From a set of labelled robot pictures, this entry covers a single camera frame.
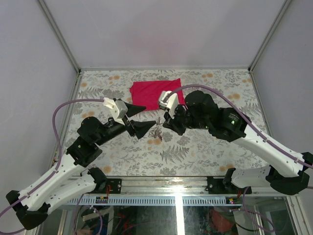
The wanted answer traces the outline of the silver wire keyring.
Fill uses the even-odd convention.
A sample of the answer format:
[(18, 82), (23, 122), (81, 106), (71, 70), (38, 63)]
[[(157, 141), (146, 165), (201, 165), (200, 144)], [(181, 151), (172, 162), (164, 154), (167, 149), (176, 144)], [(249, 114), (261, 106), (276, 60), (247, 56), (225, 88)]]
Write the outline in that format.
[(161, 117), (158, 117), (158, 119), (156, 120), (156, 128), (161, 128), (162, 123), (161, 123)]

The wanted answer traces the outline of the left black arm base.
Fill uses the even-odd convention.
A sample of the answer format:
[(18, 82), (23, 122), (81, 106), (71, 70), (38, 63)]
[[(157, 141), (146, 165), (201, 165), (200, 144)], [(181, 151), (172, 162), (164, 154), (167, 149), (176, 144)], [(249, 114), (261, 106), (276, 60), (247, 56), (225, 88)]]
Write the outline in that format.
[(90, 184), (91, 189), (88, 189), (86, 193), (93, 194), (120, 194), (122, 189), (122, 179), (120, 178), (108, 178), (104, 172), (98, 167), (88, 169), (87, 180), (84, 179), (84, 185)]

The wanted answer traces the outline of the bunch of metal keys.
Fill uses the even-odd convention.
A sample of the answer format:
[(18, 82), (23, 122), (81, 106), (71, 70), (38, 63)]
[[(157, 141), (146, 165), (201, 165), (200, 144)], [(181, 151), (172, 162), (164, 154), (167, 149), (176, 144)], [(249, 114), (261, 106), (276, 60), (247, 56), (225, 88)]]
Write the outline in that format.
[(155, 128), (153, 130), (150, 130), (148, 136), (150, 138), (159, 139), (160, 141), (163, 140), (162, 131), (159, 128)]

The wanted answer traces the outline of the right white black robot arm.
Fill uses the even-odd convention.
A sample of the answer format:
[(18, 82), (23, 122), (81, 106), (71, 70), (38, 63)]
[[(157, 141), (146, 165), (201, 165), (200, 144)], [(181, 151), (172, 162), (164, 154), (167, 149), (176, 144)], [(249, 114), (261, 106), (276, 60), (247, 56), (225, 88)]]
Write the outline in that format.
[(308, 188), (305, 172), (313, 165), (313, 155), (285, 147), (257, 127), (235, 108), (220, 108), (211, 95), (193, 91), (180, 104), (178, 95), (163, 91), (158, 100), (165, 111), (163, 127), (182, 136), (186, 129), (207, 130), (213, 137), (241, 146), (259, 156), (267, 165), (259, 168), (231, 167), (223, 178), (207, 178), (210, 194), (252, 192), (252, 187), (272, 188), (285, 195), (295, 195)]

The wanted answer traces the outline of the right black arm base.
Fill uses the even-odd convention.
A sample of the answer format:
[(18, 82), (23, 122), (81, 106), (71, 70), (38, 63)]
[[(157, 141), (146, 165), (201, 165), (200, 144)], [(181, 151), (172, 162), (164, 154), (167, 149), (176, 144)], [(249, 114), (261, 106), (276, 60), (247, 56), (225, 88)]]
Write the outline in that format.
[(206, 181), (209, 194), (237, 194), (251, 186), (253, 177), (247, 170), (229, 168), (224, 176), (207, 176)]

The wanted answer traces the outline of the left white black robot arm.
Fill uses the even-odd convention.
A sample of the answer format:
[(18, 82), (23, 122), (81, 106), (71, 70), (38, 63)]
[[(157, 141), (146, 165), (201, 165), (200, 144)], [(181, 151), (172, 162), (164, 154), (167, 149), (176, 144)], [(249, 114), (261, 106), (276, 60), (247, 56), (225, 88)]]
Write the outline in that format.
[(59, 154), (57, 163), (29, 187), (6, 195), (24, 230), (41, 225), (59, 206), (85, 193), (107, 193), (108, 179), (97, 167), (88, 169), (79, 179), (63, 186), (71, 176), (81, 173), (98, 157), (99, 148), (118, 135), (128, 132), (141, 139), (156, 124), (155, 121), (134, 121), (130, 118), (146, 108), (125, 103), (121, 99), (99, 99), (108, 108), (111, 118), (102, 123), (95, 117), (85, 118), (77, 130), (79, 136), (65, 153)]

